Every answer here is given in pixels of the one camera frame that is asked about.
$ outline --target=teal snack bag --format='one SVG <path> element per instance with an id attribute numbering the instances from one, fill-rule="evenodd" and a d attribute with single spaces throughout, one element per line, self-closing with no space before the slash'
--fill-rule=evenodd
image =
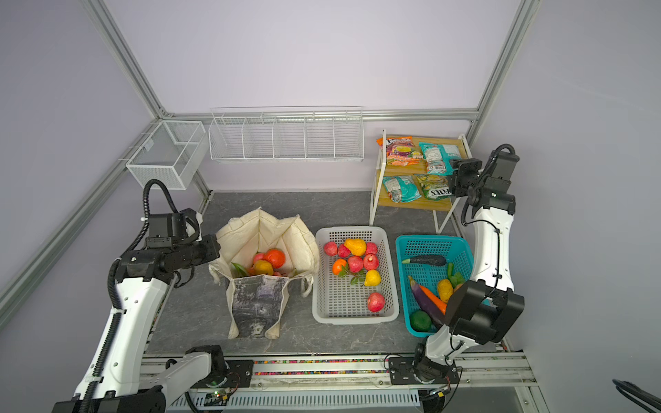
<path id="1" fill-rule="evenodd" d="M 393 202 L 411 202 L 422 196 L 410 175 L 386 176 L 383 178 L 383 186 Z"/>
<path id="2" fill-rule="evenodd" d="M 427 160 L 428 174 L 452 175 L 454 169 L 450 166 L 450 159 L 461 159 L 457 145 L 420 142 L 420 149 Z"/>

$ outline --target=red apple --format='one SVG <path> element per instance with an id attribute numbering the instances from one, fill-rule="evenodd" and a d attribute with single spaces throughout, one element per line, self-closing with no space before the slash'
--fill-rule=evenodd
<path id="1" fill-rule="evenodd" d="M 379 257 L 375 254 L 367 254 L 363 259 L 363 266 L 366 270 L 376 270 L 379 268 Z"/>
<path id="2" fill-rule="evenodd" d="M 359 256 L 353 255 L 349 257 L 347 263 L 349 264 L 349 271 L 351 272 L 359 272 L 363 269 L 363 260 Z"/>
<path id="3" fill-rule="evenodd" d="M 324 245 L 324 252 L 326 252 L 327 256 L 337 255 L 337 244 L 332 241 L 326 243 L 326 245 Z"/>
<path id="4" fill-rule="evenodd" d="M 372 293 L 368 297 L 368 310 L 378 313 L 385 307 L 385 298 L 379 293 Z"/>
<path id="5" fill-rule="evenodd" d="M 379 252 L 379 249 L 376 247 L 375 243 L 368 243 L 368 249 L 365 250 L 366 254 L 376 254 Z"/>
<path id="6" fill-rule="evenodd" d="M 338 248 L 337 254 L 340 256 L 340 258 L 346 258 L 351 255 L 351 251 L 349 251 L 349 248 L 346 248 L 346 246 L 342 244 L 340 245 L 340 248 Z"/>

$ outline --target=white wire rack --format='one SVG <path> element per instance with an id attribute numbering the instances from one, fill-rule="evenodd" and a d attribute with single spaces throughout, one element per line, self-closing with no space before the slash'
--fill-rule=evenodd
<path id="1" fill-rule="evenodd" d="M 211 158 L 249 161 L 361 161 L 365 156 L 359 110 L 214 112 Z"/>
<path id="2" fill-rule="evenodd" d="M 158 179 L 170 190 L 185 190 L 206 154 L 207 139 L 201 122 L 162 120 L 126 167 L 142 186 Z"/>

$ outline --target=white tote bag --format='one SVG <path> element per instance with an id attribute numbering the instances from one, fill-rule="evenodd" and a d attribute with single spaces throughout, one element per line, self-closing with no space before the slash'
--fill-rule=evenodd
<path id="1" fill-rule="evenodd" d="M 227 306 L 232 317 L 228 338 L 280 336 L 280 317 L 289 292 L 288 284 L 301 280 L 301 295 L 312 290 L 314 275 L 319 268 L 319 247 L 301 218 L 277 219 L 258 208 L 240 218 L 232 218 L 216 233 L 220 258 L 209 263 L 216 283 L 221 276 L 229 280 Z M 278 269 L 286 277 L 252 276 L 240 278 L 232 262 L 245 268 L 253 265 L 257 252 L 277 248 L 284 252 L 285 264 Z"/>

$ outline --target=marble surface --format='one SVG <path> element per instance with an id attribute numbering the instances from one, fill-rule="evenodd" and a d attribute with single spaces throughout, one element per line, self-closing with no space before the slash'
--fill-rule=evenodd
<path id="1" fill-rule="evenodd" d="M 214 233 L 232 217 L 257 207 L 277 218 L 299 214 L 315 234 L 336 225 L 367 225 L 369 192 L 216 193 L 204 214 L 203 233 Z M 443 219 L 445 213 L 439 213 Z M 380 207 L 374 225 L 385 229 L 399 292 L 395 239 L 399 235 L 434 234 L 431 211 Z M 454 235 L 448 223 L 444 235 Z M 227 339 L 230 317 L 225 285 L 214 283 L 208 266 L 197 267 L 194 279 L 169 295 L 147 352 L 180 354 L 193 346 L 220 344 L 227 356 L 310 353 L 392 353 L 414 351 L 422 339 L 406 329 L 401 293 L 396 320 L 380 324 L 321 324 L 312 316 L 312 294 L 300 297 L 298 281 L 289 285 L 290 300 L 282 315 L 280 337 Z"/>

